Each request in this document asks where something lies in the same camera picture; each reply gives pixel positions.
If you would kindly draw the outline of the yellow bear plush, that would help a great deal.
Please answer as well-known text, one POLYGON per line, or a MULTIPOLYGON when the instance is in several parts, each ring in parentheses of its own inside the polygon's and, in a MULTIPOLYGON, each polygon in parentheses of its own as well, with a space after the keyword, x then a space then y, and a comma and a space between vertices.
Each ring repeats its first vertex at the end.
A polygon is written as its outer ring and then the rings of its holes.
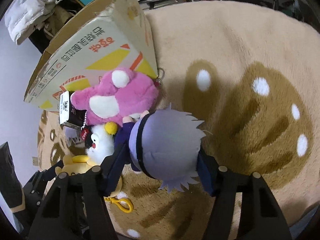
MULTIPOLYGON (((90 168, 95 166, 95 163, 87 155, 77 155, 72 157, 71 155, 65 155, 62 159, 63 167, 56 167, 55 173, 59 175, 62 172, 66 172, 68 175, 73 176, 77 174, 83 174, 90 168)), ((127 197, 120 197, 123 186, 123 179, 120 176, 116 189, 111 192, 108 197, 104 197, 105 203, 110 202, 117 206, 117 208, 124 213, 131 213, 133 211, 133 204, 127 197)))

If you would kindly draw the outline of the white penguin plush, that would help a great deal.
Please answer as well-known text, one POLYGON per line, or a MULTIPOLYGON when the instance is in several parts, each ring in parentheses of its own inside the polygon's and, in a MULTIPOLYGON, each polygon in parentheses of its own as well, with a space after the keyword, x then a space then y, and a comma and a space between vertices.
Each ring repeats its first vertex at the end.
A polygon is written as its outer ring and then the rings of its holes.
POLYGON ((118 130, 115 122, 85 126, 81 138, 85 142, 85 151, 89 165, 101 165, 104 159, 114 153, 114 136, 118 130))

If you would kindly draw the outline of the pink plush toy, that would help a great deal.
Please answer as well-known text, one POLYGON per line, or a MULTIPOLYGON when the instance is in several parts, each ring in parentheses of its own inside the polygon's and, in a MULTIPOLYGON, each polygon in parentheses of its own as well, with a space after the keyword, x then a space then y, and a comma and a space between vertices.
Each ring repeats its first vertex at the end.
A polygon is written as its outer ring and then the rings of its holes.
POLYGON ((147 75, 129 68, 106 72, 100 83, 71 94, 77 110, 86 111, 86 124, 98 125, 109 121, 123 125, 123 117, 134 119, 150 110, 159 91, 147 75))

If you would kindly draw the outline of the purple haired plush doll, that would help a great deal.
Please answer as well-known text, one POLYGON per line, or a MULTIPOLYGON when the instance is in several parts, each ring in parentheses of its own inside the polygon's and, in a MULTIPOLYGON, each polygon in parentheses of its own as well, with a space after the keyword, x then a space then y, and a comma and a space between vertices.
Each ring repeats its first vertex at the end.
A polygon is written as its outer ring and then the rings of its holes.
POLYGON ((199 128, 202 124, 191 113, 170 106, 144 111, 137 121, 123 118, 114 144, 125 145, 126 161, 134 171, 160 180, 161 189, 182 192, 198 183, 197 158, 206 136, 199 128))

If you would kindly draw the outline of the open cardboard box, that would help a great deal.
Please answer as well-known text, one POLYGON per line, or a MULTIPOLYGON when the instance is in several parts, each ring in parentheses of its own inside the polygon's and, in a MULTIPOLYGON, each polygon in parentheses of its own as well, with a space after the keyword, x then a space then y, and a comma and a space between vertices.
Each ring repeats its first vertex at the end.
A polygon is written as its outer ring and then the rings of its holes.
POLYGON ((63 92, 95 86, 117 67, 158 76, 150 24, 137 0, 94 0, 53 37, 24 101, 57 112, 63 92))

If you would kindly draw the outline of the white puffer jacket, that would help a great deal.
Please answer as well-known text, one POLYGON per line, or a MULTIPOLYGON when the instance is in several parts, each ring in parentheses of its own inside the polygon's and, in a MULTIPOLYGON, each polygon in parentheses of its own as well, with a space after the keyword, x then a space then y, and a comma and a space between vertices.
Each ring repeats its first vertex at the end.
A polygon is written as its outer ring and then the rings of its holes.
POLYGON ((4 23, 13 42, 20 45, 53 14, 56 0, 13 0, 4 23))

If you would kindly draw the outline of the beige patterned rug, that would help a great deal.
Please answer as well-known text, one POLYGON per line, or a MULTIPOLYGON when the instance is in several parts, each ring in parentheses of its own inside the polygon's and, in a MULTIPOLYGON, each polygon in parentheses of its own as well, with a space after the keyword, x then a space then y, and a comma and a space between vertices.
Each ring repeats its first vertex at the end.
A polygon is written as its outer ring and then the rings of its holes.
MULTIPOLYGON (((203 148, 231 171, 264 178, 286 219, 319 205, 319 33, 282 12, 249 3, 205 1, 144 11, 159 68, 159 109, 191 112, 208 130, 203 148)), ((58 116, 43 112, 40 168, 83 149, 67 146, 58 116)), ((116 232, 131 239, 202 239, 215 198, 200 183, 179 192, 123 171, 107 202, 116 232)))

